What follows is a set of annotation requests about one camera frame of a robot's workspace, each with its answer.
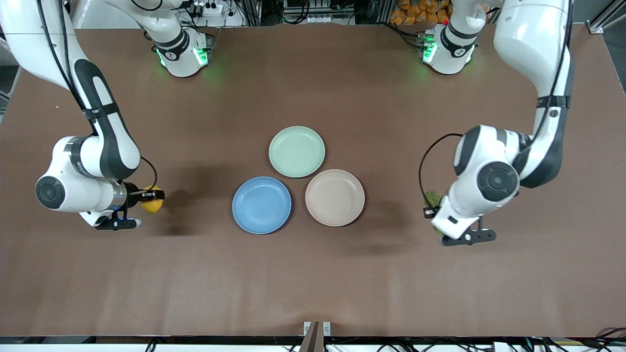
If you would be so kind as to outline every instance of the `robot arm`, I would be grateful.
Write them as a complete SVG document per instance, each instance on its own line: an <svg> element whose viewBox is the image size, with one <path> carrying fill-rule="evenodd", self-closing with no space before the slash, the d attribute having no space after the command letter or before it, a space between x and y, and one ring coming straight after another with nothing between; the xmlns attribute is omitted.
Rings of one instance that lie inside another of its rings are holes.
<svg viewBox="0 0 626 352"><path fill-rule="evenodd" d="M556 177L572 92L570 11L567 0L504 2L494 45L537 90L533 134L483 125L465 133L454 154L458 180L432 220L447 236L459 239L480 217L506 205L520 186L534 188Z"/></svg>
<svg viewBox="0 0 626 352"><path fill-rule="evenodd" d="M423 53L423 61L444 75L460 72L470 62L487 15L483 4L502 7L505 0L457 0L447 25L438 24L426 31L434 41Z"/></svg>
<svg viewBox="0 0 626 352"><path fill-rule="evenodd" d="M18 63L72 92L94 132L56 143L49 169L35 187L38 200L51 210L78 212L100 229L140 225L126 216L108 218L139 200L129 193L139 190L122 180L137 169L141 155L102 72L80 48L61 1L1 0L0 23Z"/></svg>
<svg viewBox="0 0 626 352"><path fill-rule="evenodd" d="M182 28L171 11L182 0L105 0L132 17L148 33L161 64L176 77L188 77L208 65L211 36Z"/></svg>

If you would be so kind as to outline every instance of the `metal bracket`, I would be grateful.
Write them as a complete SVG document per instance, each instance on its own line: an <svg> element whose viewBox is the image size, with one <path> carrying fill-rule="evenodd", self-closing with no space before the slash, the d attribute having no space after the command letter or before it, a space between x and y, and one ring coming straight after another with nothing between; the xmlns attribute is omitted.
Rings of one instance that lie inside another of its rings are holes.
<svg viewBox="0 0 626 352"><path fill-rule="evenodd" d="M311 322L310 321L305 321L304 322L304 332L302 333L303 335L307 334L307 331L309 330L311 326ZM331 335L331 322L330 321L324 321L324 323L322 324L322 327L324 328L324 336L330 336Z"/></svg>
<svg viewBox="0 0 626 352"><path fill-rule="evenodd" d="M591 26L591 21L589 21L589 20L586 20L585 24L587 25L587 31L589 31L589 34L602 34L602 33L604 33L604 30L602 29L601 26L592 27Z"/></svg>
<svg viewBox="0 0 626 352"><path fill-rule="evenodd" d="M324 336L326 336L326 328L328 328L328 336L331 333L331 324L328 321L321 322L316 321L314 323L310 321L304 322L304 340L300 345L301 351L307 352L324 352L326 347L324 346Z"/></svg>
<svg viewBox="0 0 626 352"><path fill-rule="evenodd" d="M496 239L496 232L494 230L484 229L483 228L483 218L478 219L478 229L472 230L469 227L465 230L463 236L459 239L454 239L452 237L442 235L439 238L439 243L445 247L458 246L461 244L466 244L467 246L471 246L474 243L480 242L491 242Z"/></svg>
<svg viewBox="0 0 626 352"><path fill-rule="evenodd" d="M207 34L207 42L204 49L204 54L207 55L207 66L211 66L211 60L213 59L213 40L215 40L215 37Z"/></svg>

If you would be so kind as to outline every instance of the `lemon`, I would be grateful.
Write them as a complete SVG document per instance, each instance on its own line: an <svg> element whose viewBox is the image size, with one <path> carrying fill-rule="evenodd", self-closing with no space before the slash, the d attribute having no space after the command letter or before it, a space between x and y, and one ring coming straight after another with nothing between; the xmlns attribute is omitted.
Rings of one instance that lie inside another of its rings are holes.
<svg viewBox="0 0 626 352"><path fill-rule="evenodd" d="M153 189L160 190L158 186L155 186ZM158 212L158 210L161 209L161 206L163 206L163 199L153 199L149 200L148 202L141 202L141 207L149 214L154 214L155 212Z"/></svg>

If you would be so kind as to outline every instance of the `brown table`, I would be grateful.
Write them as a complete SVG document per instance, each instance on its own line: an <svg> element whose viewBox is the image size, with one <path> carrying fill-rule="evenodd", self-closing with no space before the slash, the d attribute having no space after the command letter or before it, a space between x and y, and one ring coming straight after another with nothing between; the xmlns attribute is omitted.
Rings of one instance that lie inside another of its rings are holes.
<svg viewBox="0 0 626 352"><path fill-rule="evenodd" d="M531 132L536 93L496 55L441 76L377 26L225 29L213 65L174 78L140 31L81 31L165 208L137 230L100 232L33 195L54 143L89 132L70 94L23 74L0 128L0 334L282 335L326 320L338 335L591 336L626 322L626 99L601 36L575 26L577 71L561 174L485 219L498 239L442 247L423 219L419 159L439 136L484 123ZM318 224L309 179L272 169L269 142L305 125L326 142L321 170L356 175L367 205L352 225ZM454 180L456 140L425 166ZM239 229L231 198L249 178L294 200L275 234ZM130 179L152 181L142 165Z"/></svg>

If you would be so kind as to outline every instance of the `orange bag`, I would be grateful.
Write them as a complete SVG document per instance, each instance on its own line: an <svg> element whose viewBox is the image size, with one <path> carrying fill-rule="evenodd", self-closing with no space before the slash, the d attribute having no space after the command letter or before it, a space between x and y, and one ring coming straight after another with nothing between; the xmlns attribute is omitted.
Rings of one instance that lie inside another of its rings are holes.
<svg viewBox="0 0 626 352"><path fill-rule="evenodd" d="M426 11L422 11L419 13L417 17L415 17L416 22L425 22L426 21Z"/></svg>
<svg viewBox="0 0 626 352"><path fill-rule="evenodd" d="M411 5L411 0L398 0L398 7L402 11L406 11L407 8Z"/></svg>
<svg viewBox="0 0 626 352"><path fill-rule="evenodd" d="M411 5L406 10L407 16L411 16L411 17L417 17L420 12L421 12L421 10L419 9L418 5Z"/></svg>
<svg viewBox="0 0 626 352"><path fill-rule="evenodd" d="M437 11L437 23L443 23L447 19L449 19L449 17L445 9Z"/></svg>
<svg viewBox="0 0 626 352"><path fill-rule="evenodd" d="M400 11L397 9L394 10L391 13L391 18L389 18L389 23L399 26L400 24L402 24L402 22L404 22L404 11Z"/></svg>
<svg viewBox="0 0 626 352"><path fill-rule="evenodd" d="M419 9L427 13L436 13L439 9L439 1L437 0L419 0Z"/></svg>

